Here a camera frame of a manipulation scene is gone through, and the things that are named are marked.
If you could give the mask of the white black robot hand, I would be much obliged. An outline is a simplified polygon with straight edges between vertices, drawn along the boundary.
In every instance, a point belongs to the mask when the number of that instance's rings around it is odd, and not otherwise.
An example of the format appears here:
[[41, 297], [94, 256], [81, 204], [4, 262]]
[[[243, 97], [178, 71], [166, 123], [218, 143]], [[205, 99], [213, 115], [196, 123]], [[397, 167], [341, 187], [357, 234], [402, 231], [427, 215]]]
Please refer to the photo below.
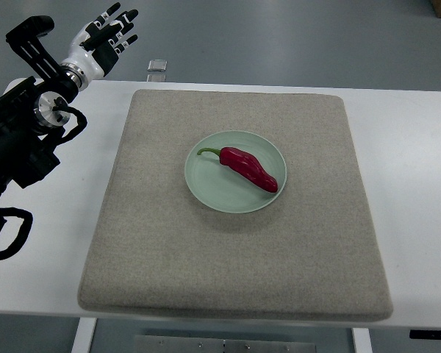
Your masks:
[[78, 76], [81, 86], [108, 75], [122, 53], [137, 40], [133, 28], [139, 12], [120, 8], [120, 3], [114, 3], [84, 25], [71, 41], [68, 57], [60, 66]]

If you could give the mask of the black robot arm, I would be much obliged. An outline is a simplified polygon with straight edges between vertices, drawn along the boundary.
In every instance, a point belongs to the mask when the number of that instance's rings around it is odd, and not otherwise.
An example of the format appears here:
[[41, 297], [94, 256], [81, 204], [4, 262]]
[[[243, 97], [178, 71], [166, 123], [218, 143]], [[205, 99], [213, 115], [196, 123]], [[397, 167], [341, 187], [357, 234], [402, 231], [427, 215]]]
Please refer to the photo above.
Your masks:
[[44, 179], [60, 163], [54, 150], [87, 126], [77, 115], [77, 126], [66, 132], [69, 104], [79, 92], [69, 76], [43, 48], [39, 39], [54, 28], [47, 15], [32, 16], [6, 35], [11, 49], [42, 79], [31, 76], [0, 97], [0, 197], [10, 182], [26, 188]]

